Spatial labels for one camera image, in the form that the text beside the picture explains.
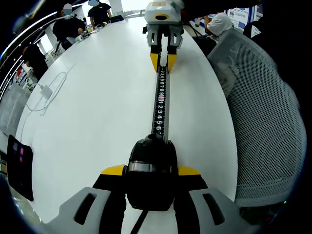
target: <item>mesh chair back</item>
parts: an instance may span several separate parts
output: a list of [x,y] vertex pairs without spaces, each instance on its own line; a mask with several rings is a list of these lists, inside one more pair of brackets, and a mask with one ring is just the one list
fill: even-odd
[[208,55],[230,108],[238,155],[235,202],[241,207],[287,199],[301,171],[306,132],[292,89],[272,58],[230,29]]

